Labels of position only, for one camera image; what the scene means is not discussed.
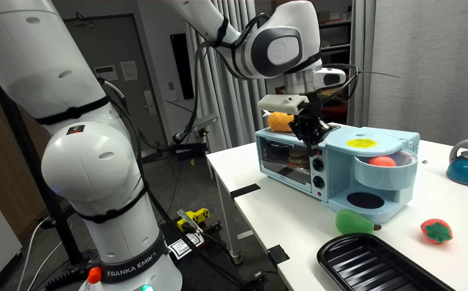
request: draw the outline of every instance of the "black tray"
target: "black tray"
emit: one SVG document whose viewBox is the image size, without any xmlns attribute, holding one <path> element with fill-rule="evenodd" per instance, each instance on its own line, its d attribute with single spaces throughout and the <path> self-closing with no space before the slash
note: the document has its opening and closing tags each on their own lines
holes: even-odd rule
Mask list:
<svg viewBox="0 0 468 291">
<path fill-rule="evenodd" d="M 317 260 L 345 291 L 454 291 L 372 234 L 338 236 Z"/>
</svg>

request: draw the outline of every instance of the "yellow power strip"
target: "yellow power strip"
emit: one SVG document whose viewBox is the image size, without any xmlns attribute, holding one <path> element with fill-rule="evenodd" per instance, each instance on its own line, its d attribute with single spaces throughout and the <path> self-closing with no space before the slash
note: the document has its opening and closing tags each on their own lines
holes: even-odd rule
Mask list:
<svg viewBox="0 0 468 291">
<path fill-rule="evenodd" d="M 200 224 L 205 221 L 205 219 L 210 217 L 209 210 L 207 208 L 202 208 L 198 211 L 186 211 L 186 214 L 194 221 L 196 224 Z M 180 219 L 180 221 L 177 222 L 178 228 L 180 230 L 184 231 L 184 223 L 186 223 L 185 219 Z"/>
</svg>

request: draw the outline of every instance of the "orange cap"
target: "orange cap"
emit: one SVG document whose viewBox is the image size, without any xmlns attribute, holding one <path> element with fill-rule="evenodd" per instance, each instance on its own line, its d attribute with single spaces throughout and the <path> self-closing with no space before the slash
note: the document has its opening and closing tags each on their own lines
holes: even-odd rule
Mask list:
<svg viewBox="0 0 468 291">
<path fill-rule="evenodd" d="M 90 284 L 96 284 L 101 280 L 101 268 L 93 267 L 89 271 L 89 276 L 86 279 Z"/>
</svg>

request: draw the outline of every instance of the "toaster oven door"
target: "toaster oven door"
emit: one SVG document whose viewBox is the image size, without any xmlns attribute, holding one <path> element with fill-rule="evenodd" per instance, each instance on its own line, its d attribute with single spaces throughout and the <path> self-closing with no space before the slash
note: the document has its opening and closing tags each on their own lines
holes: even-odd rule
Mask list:
<svg viewBox="0 0 468 291">
<path fill-rule="evenodd" d="M 311 192 L 310 157 L 306 147 L 258 137 L 261 170 L 290 186 Z"/>
</svg>

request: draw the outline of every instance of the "shelf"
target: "shelf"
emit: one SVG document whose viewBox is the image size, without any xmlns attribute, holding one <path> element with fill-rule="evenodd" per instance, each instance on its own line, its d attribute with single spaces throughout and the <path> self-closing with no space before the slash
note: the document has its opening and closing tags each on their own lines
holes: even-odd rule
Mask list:
<svg viewBox="0 0 468 291">
<path fill-rule="evenodd" d="M 319 29 L 323 28 L 332 28 L 332 27 L 339 27 L 339 26 L 344 26 L 344 25 L 351 25 L 350 20 L 340 20 L 340 21 L 334 21 L 334 22 L 327 22 L 324 24 L 320 24 L 318 27 Z"/>
<path fill-rule="evenodd" d="M 327 46 L 325 48 L 321 48 L 320 51 L 330 52 L 330 51 L 348 50 L 350 47 L 351 47 L 351 44 L 339 44 L 337 46 Z"/>
</svg>

